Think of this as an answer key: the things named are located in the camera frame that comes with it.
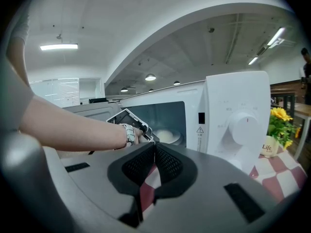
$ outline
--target ceiling light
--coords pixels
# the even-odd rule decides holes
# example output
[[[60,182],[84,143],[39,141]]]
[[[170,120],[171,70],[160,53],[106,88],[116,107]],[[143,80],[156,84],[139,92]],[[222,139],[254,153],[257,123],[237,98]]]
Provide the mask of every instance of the ceiling light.
[[[151,80],[155,80],[156,79],[156,77],[155,77],[155,75],[154,74],[148,74],[147,76],[146,76],[146,78],[145,78],[145,80],[146,81],[151,81]]]
[[[42,51],[52,49],[78,49],[78,44],[55,44],[40,47]]]
[[[271,46],[276,41],[276,39],[280,37],[281,34],[283,34],[284,31],[285,31],[285,28],[280,28],[267,45]]]
[[[252,61],[250,63],[248,63],[249,65],[253,64],[256,60],[258,59],[258,57],[255,57],[254,59],[252,59]]]

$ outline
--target checkered tablecloth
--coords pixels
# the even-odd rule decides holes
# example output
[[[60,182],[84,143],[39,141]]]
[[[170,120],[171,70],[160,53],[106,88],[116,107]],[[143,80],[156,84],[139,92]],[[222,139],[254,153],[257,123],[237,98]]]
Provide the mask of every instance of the checkered tablecloth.
[[[278,202],[302,188],[307,175],[288,151],[279,149],[272,158],[259,156],[250,177],[262,184]],[[146,218],[153,208],[154,191],[161,186],[160,174],[155,165],[140,188],[140,201],[143,217]]]

